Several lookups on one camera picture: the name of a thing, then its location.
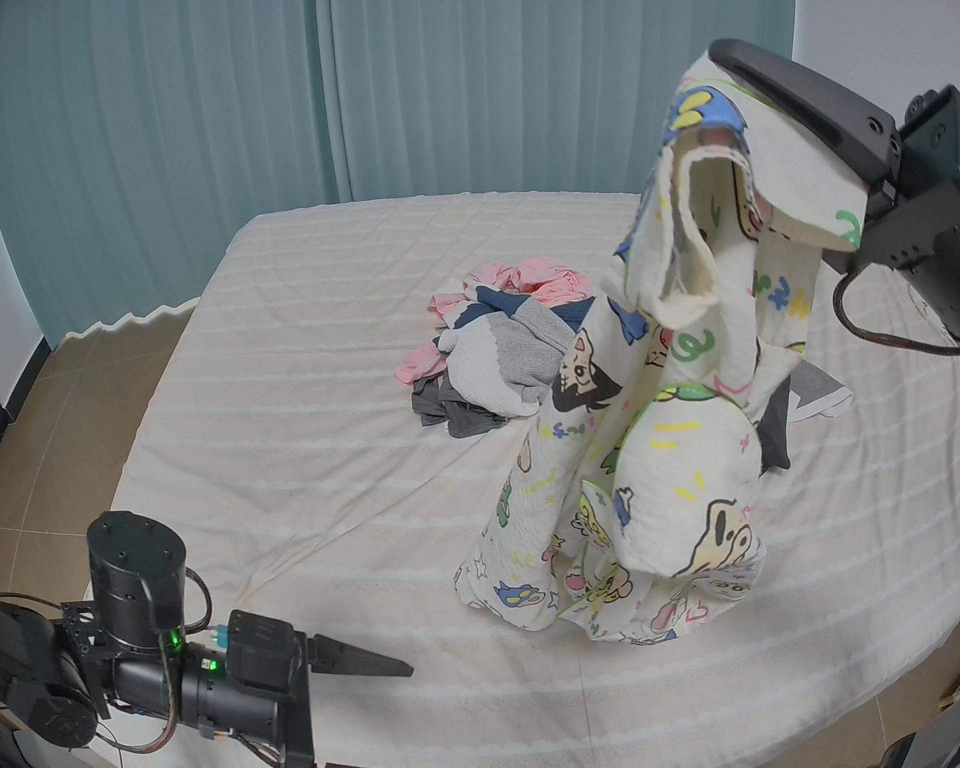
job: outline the bed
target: bed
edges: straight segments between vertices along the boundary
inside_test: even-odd
[[[233,239],[113,508],[180,533],[216,621],[262,612],[416,667],[313,676],[319,764],[756,766],[875,695],[960,617],[957,364],[848,334],[826,266],[806,354],[853,404],[789,425],[793,467],[764,476],[754,512],[770,556],[749,600],[651,647],[592,643],[566,622],[524,632],[460,602],[453,573],[526,423],[459,441],[421,427],[394,365],[432,335],[427,297],[450,276],[546,254],[596,281],[635,207],[567,193],[372,201],[258,216]],[[848,306],[859,324],[941,341],[879,268]],[[192,588],[187,609],[202,611]],[[158,729],[111,726],[128,743]],[[125,757],[245,761],[187,730]]]

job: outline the white cartoon pajamas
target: white cartoon pajamas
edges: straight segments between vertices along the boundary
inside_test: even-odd
[[[706,56],[636,220],[455,576],[465,604],[638,645],[749,596],[763,562],[755,424],[804,353],[822,248],[866,192]]]

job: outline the bed sheet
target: bed sheet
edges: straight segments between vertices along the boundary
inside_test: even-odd
[[[635,207],[524,193],[264,215],[210,280],[113,508],[180,533],[215,621],[262,612],[416,667],[312,676],[319,764],[755,766],[873,696],[960,616],[958,364],[848,334],[826,267],[807,358],[853,404],[788,426],[793,467],[762,479],[752,519],[770,555],[748,600],[651,647],[562,621],[524,632],[461,604],[453,573],[527,424],[460,441],[421,427],[394,365],[433,335],[425,304],[449,277],[549,255],[596,281]],[[848,305],[855,322],[940,341],[892,273],[868,270]],[[202,610],[193,591],[187,607]],[[157,728],[114,726],[128,743]],[[183,730],[125,762],[251,760]]]

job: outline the curtain fold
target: curtain fold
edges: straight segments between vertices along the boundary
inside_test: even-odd
[[[44,334],[198,296],[257,213],[339,200],[316,8],[0,5],[0,230]]]
[[[790,0],[317,6],[318,18],[329,14],[357,200],[465,190],[638,192],[686,68],[717,37],[789,56],[794,19]],[[330,65],[324,61],[325,84]]]
[[[198,296],[258,213],[633,191],[721,36],[793,0],[6,0],[0,230],[47,339]]]

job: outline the pink clothing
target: pink clothing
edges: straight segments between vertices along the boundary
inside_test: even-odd
[[[488,261],[465,278],[463,287],[489,285],[498,291],[511,288],[521,294],[530,294],[544,306],[557,306],[590,296],[590,280],[581,272],[565,267],[552,258],[536,256],[521,261],[515,267]],[[427,309],[441,317],[461,301],[469,300],[463,293],[441,293],[430,297]]]
[[[471,301],[465,292],[477,285],[529,294],[544,306],[558,306],[590,296],[590,280],[582,272],[565,267],[552,258],[536,256],[515,267],[499,261],[481,264],[461,281],[459,290],[431,296],[427,309],[443,317],[462,301]],[[413,384],[445,368],[446,355],[441,354],[432,341],[423,342],[396,365],[395,376],[404,384]]]
[[[423,342],[396,365],[396,376],[404,384],[435,376],[446,368],[446,355],[433,342]]]

